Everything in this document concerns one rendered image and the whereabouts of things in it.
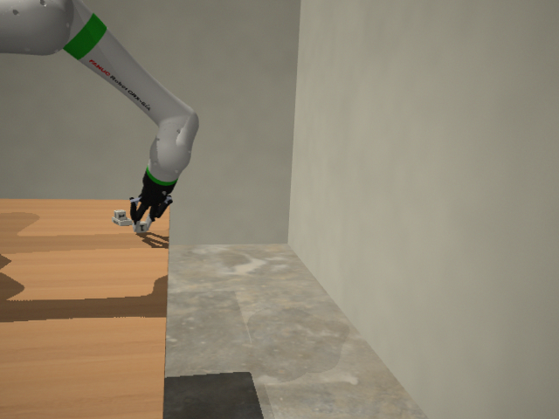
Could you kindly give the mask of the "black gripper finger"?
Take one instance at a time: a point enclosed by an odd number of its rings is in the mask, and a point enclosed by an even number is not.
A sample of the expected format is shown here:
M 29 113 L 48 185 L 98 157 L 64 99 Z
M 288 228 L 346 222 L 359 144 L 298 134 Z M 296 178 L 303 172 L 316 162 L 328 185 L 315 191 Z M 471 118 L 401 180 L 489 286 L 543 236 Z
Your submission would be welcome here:
M 171 195 L 168 195 L 166 201 L 164 201 L 163 203 L 155 203 L 154 207 L 153 206 L 150 207 L 149 214 L 148 214 L 148 216 L 146 218 L 146 221 L 145 221 L 145 223 L 147 223 L 147 230 L 149 229 L 152 222 L 155 221 L 155 217 L 160 218 L 162 216 L 163 212 L 168 208 L 168 206 L 171 203 L 173 203 Z
M 134 232 L 137 231 L 139 224 L 141 222 L 141 218 L 143 217 L 146 210 L 148 210 L 149 206 L 151 206 L 152 204 L 150 202 L 147 202 L 145 206 L 141 204 L 140 207 L 137 209 L 140 198 L 141 196 L 138 198 L 133 198 L 133 197 L 129 198 L 132 205 L 130 208 L 130 216 L 131 219 L 134 220 L 132 224 Z

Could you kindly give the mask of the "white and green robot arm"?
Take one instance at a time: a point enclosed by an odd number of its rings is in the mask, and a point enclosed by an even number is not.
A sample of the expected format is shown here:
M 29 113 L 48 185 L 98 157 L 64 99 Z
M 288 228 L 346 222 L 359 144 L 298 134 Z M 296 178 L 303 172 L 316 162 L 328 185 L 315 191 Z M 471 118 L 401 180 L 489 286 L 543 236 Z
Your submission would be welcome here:
M 62 49 L 159 127 L 142 182 L 151 194 L 170 194 L 190 162 L 196 112 L 144 69 L 81 0 L 0 0 L 0 53 L 46 56 Z

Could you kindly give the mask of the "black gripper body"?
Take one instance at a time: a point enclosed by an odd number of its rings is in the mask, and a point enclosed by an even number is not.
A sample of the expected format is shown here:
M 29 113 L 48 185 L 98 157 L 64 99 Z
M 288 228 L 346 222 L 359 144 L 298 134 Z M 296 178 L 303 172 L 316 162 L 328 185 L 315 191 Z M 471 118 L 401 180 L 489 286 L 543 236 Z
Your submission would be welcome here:
M 140 202 L 145 206 L 146 203 L 149 201 L 151 202 L 151 206 L 155 206 L 155 203 L 162 203 L 163 201 L 165 201 L 165 199 L 167 199 L 167 196 L 156 196 L 154 194 L 149 193 L 143 186 L 141 194 L 138 196 L 140 197 Z M 145 200 L 145 199 L 146 200 Z

